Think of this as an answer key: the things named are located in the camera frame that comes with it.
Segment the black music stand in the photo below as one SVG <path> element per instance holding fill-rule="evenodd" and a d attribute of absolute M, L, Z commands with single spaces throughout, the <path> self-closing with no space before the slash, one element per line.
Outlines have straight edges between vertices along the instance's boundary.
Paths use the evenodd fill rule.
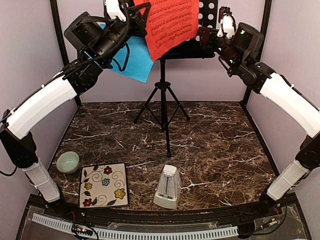
<path fill-rule="evenodd" d="M 214 57 L 213 53 L 205 53 L 204 50 L 200 48 L 200 36 L 197 35 L 196 37 L 190 40 L 190 43 L 181 43 L 178 46 L 172 48 L 167 52 L 164 56 L 162 56 L 160 61 L 160 79 L 158 82 L 154 84 L 154 90 L 144 103 L 143 107 L 141 108 L 140 112 L 134 119 L 133 123 L 136 124 L 141 117 L 144 110 L 148 110 L 150 114 L 154 117 L 156 122 L 159 124 L 161 131 L 165 132 L 166 138 L 166 151 L 167 157 L 170 158 L 171 154 L 171 147 L 170 147 L 170 133 L 169 133 L 169 125 L 172 122 L 173 118 L 175 117 L 178 110 L 181 110 L 184 114 L 187 121 L 191 118 L 187 114 L 186 110 L 182 106 L 182 103 L 178 100 L 177 96 L 173 92 L 171 88 L 171 83 L 166 81 L 166 60 L 170 59 L 186 59 L 186 58 L 212 58 Z M 150 109 L 149 103 L 151 102 L 152 98 L 156 94 L 157 91 L 160 91 L 160 116 L 159 119 L 154 112 Z M 173 97 L 174 101 L 177 104 L 177 107 L 170 118 L 168 118 L 168 109 L 167 109 L 167 95 L 166 93 L 169 92 Z"/>

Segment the red sheet music page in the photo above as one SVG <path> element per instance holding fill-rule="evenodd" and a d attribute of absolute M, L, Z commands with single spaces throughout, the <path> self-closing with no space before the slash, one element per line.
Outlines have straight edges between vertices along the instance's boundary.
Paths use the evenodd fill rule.
<path fill-rule="evenodd" d="M 173 47 L 196 36 L 199 25 L 198 0 L 149 0 L 145 36 L 152 61 Z"/>

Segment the blue sheet music page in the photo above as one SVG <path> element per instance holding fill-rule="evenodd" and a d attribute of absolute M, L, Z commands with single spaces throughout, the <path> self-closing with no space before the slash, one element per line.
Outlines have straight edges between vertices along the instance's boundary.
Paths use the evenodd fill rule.
<path fill-rule="evenodd" d="M 109 69 L 109 71 L 146 83 L 154 62 L 152 61 L 145 38 L 132 36 L 126 43 L 128 44 L 130 53 L 125 70 L 120 71 L 117 64 L 112 61 L 112 69 Z"/>

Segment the white metronome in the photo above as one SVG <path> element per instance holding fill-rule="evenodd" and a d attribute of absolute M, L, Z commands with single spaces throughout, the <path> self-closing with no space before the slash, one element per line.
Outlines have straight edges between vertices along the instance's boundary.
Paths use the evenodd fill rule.
<path fill-rule="evenodd" d="M 180 190 L 181 177 L 178 169 L 166 164 L 162 170 L 153 203 L 165 209 L 177 209 Z"/>

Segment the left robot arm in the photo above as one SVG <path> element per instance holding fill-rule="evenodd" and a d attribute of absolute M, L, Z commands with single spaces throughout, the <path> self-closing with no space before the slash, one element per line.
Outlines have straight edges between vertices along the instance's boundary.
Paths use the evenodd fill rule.
<path fill-rule="evenodd" d="M 59 106 L 91 89 L 103 70 L 111 68 L 115 55 L 128 45 L 131 37 L 146 36 L 151 4 L 127 6 L 119 0 L 117 6 L 125 21 L 120 17 L 112 19 L 108 13 L 102 17 L 88 12 L 78 16 L 64 32 L 77 51 L 77 59 L 3 115 L 0 140 L 9 158 L 30 178 L 60 218 L 67 218 L 71 208 L 62 200 L 61 191 L 38 158 L 31 129 Z"/>

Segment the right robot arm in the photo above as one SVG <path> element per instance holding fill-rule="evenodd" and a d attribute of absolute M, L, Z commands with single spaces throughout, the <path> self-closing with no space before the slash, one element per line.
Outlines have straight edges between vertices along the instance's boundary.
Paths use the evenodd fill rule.
<path fill-rule="evenodd" d="M 278 105 L 307 134 L 294 160 L 268 186 L 255 205 L 255 213 L 266 217 L 274 210 L 277 200 L 320 166 L 320 110 L 285 77 L 256 60 L 264 35 L 254 27 L 241 22 L 232 37 L 208 27 L 200 27 L 198 34 L 200 46 L 220 56 L 229 76 L 240 77 L 248 88 Z"/>

